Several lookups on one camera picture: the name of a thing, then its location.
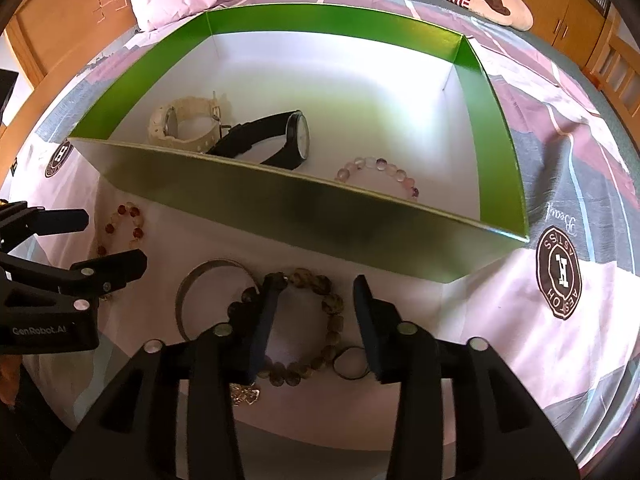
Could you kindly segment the silver metal bangle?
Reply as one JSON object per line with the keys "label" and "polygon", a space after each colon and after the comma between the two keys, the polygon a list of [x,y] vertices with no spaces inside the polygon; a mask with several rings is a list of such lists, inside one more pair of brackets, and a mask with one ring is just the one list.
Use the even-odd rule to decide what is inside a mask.
{"label": "silver metal bangle", "polygon": [[228,320],[228,307],[241,300],[244,289],[256,288],[254,274],[233,260],[213,259],[194,268],[175,296],[175,319],[183,340],[194,340],[204,330]]}

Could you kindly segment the pink grey bed sheet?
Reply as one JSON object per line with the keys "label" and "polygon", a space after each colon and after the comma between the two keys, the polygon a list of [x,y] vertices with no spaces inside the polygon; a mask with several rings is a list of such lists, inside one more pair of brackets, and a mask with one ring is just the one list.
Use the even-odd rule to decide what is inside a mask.
{"label": "pink grey bed sheet", "polygon": [[[482,40],[480,60],[506,114],[524,183],[530,243],[448,284],[408,278],[267,240],[177,209],[141,200],[155,231],[143,283],[106,300],[103,334],[93,352],[28,356],[25,366],[67,427],[84,417],[105,385],[146,336],[180,339],[172,309],[186,271],[205,260],[230,258],[264,274],[294,266],[326,272],[350,301],[352,280],[367,275],[372,290],[435,337],[465,342],[482,336],[518,375],[550,417],[581,467],[622,431],[639,401],[639,159],[602,96],[528,32],[507,32],[435,0],[362,0],[363,6],[411,12],[423,21]],[[99,217],[124,198],[75,151],[52,178],[44,167],[70,132],[62,109],[87,89],[96,98],[108,81],[89,76],[47,112],[18,153],[17,174],[1,196],[52,207],[84,207],[95,228],[45,238],[17,249],[45,263],[85,259]],[[554,226],[577,250],[582,296],[570,318],[557,318],[537,284],[536,247]],[[322,372],[318,382],[265,387],[264,397],[239,408],[238,434],[247,479],[382,479],[392,442],[398,385],[374,379],[344,382]]]}

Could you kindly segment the cream white wristwatch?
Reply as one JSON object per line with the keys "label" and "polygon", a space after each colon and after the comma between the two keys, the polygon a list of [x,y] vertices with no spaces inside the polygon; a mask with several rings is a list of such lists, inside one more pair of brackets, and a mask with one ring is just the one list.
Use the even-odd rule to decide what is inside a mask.
{"label": "cream white wristwatch", "polygon": [[148,123],[149,144],[160,148],[206,153],[231,126],[222,120],[213,93],[208,98],[186,96],[158,106]]}

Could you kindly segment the black wristwatch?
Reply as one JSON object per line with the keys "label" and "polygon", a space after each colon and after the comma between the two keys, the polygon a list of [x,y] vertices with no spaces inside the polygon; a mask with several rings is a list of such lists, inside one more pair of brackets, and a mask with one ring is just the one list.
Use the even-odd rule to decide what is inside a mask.
{"label": "black wristwatch", "polygon": [[234,159],[260,144],[274,140],[282,141],[280,148],[263,160],[262,165],[295,170],[306,162],[310,131],[301,110],[273,114],[232,126],[206,154]]}

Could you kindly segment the green cardboard box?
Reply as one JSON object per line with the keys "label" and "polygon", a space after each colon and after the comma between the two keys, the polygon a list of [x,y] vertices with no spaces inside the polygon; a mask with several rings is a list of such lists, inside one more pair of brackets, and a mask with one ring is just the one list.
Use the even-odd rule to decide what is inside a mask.
{"label": "green cardboard box", "polygon": [[[149,144],[158,106],[216,93],[229,125],[301,110],[296,170]],[[74,147],[116,188],[299,248],[448,283],[529,239],[512,136],[465,36],[318,3],[209,11],[134,62]]]}

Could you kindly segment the wooden wardrobe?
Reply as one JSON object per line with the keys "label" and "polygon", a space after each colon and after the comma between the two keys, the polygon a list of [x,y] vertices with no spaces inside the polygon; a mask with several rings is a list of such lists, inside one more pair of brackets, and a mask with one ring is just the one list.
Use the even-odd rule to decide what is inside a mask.
{"label": "wooden wardrobe", "polygon": [[594,0],[523,1],[533,14],[533,34],[584,68],[605,23]]}

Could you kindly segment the wooden bed frame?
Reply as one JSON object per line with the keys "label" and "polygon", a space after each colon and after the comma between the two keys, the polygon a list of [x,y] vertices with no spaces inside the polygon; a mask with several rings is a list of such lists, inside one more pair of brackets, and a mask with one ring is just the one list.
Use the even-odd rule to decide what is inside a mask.
{"label": "wooden bed frame", "polygon": [[611,4],[582,72],[604,94],[639,151],[639,51],[620,36],[620,24],[620,12]]}

